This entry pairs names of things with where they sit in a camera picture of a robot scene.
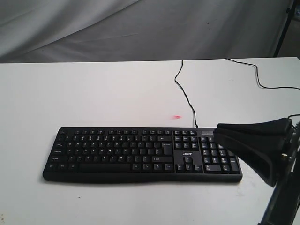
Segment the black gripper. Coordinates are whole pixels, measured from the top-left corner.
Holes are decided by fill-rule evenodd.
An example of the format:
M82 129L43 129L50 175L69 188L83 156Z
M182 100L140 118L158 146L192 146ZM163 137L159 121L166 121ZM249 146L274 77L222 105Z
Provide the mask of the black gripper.
M292 225L300 207L300 123L292 117L253 124L219 123L216 143L242 159L274 191L260 225Z

